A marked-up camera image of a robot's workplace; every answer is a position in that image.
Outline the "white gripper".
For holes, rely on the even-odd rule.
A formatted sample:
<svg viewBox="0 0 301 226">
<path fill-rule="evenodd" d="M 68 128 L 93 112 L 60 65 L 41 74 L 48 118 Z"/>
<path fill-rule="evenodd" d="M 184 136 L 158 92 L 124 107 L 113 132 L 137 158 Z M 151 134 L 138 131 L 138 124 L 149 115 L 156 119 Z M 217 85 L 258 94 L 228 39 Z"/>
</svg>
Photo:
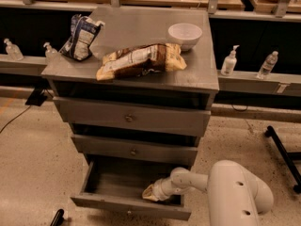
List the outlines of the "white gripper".
<svg viewBox="0 0 301 226">
<path fill-rule="evenodd" d="M 142 198 L 152 202 L 165 201 L 176 193 L 176 188 L 170 178 L 159 179 L 143 191 Z"/>
</svg>

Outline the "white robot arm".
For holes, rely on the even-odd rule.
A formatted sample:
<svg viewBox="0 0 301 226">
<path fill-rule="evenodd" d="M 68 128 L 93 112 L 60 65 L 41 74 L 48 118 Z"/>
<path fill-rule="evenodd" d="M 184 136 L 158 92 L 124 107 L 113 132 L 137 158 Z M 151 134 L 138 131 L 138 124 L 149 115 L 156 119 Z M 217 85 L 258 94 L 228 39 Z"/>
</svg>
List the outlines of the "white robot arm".
<svg viewBox="0 0 301 226">
<path fill-rule="evenodd" d="M 142 198 L 162 202 L 192 189 L 207 192 L 211 226 L 261 226 L 259 215 L 274 204 L 272 190 L 262 179 L 229 160 L 214 163 L 208 175 L 176 168 L 149 185 Z"/>
</svg>

